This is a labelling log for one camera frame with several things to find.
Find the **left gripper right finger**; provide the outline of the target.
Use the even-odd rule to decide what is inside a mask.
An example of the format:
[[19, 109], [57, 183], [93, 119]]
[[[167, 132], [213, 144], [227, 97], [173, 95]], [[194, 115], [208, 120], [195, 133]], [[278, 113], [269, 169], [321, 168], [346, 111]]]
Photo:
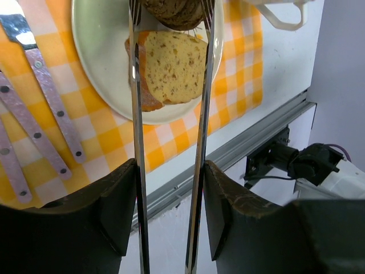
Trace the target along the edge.
[[204, 200], [218, 273], [363, 273], [364, 201], [280, 206], [204, 166]]

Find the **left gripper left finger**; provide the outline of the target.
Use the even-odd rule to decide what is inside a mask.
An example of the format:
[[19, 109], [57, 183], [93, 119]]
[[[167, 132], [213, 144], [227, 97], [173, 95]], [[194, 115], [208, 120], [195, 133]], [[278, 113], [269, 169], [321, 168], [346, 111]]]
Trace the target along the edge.
[[42, 208], [1, 206], [2, 273], [118, 273], [136, 200], [136, 160]]

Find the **sliced loaf bread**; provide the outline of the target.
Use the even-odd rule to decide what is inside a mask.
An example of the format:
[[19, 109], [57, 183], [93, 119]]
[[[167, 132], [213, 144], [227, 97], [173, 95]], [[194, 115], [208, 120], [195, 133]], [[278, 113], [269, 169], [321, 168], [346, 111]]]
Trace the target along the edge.
[[138, 46], [143, 112], [202, 95], [206, 42], [175, 31], [142, 31]]

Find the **metal serving tongs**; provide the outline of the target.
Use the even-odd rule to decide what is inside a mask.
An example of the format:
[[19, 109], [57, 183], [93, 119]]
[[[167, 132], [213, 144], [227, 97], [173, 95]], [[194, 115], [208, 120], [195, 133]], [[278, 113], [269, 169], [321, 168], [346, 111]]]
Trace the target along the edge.
[[189, 233], [186, 250], [186, 273], [197, 270], [197, 245], [200, 225], [202, 200], [203, 163], [205, 160], [206, 137], [208, 130], [209, 99], [213, 77], [214, 50], [214, 18], [215, 1], [200, 1], [207, 34], [204, 82], [200, 104], [184, 117], [165, 124], [144, 124], [141, 109], [139, 34], [143, 20], [140, 1], [129, 2], [129, 38], [126, 48], [129, 52], [129, 77], [132, 89], [133, 130], [135, 157], [137, 160], [137, 212], [140, 236], [141, 271], [148, 273], [149, 250], [147, 231], [147, 196], [145, 173], [160, 165], [171, 157], [197, 143], [196, 164], [194, 170], [192, 206], [190, 209]]

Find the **brown chocolate muffin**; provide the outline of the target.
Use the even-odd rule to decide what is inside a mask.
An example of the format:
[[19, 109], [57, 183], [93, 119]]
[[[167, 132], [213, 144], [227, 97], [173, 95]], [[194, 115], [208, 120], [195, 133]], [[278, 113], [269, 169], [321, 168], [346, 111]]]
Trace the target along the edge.
[[172, 30], [191, 30], [204, 17], [201, 2], [197, 0], [144, 0], [140, 3], [160, 23]]

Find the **white ceramic mug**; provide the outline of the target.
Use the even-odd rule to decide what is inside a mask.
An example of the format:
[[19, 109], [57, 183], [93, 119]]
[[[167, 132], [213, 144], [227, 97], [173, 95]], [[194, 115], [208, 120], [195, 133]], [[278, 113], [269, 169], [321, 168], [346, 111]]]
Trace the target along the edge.
[[279, 30], [296, 31], [308, 20], [310, 1], [244, 0]]

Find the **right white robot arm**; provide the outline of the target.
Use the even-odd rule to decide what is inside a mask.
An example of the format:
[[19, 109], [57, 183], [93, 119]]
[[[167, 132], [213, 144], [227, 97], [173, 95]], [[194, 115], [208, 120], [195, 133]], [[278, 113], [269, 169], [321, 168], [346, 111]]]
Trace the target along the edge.
[[299, 199], [364, 199], [364, 171], [337, 144], [314, 143], [289, 165]]

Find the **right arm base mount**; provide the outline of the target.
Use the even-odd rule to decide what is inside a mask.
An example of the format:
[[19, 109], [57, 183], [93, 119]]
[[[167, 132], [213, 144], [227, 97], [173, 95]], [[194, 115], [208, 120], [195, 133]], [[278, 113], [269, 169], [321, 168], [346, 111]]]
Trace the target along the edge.
[[293, 162], [299, 155], [299, 150], [289, 146], [289, 133], [290, 129], [284, 128], [247, 156], [246, 170], [242, 176], [245, 188], [251, 189], [262, 179], [278, 179], [279, 176], [268, 174], [273, 168], [286, 173], [282, 180], [297, 178]]

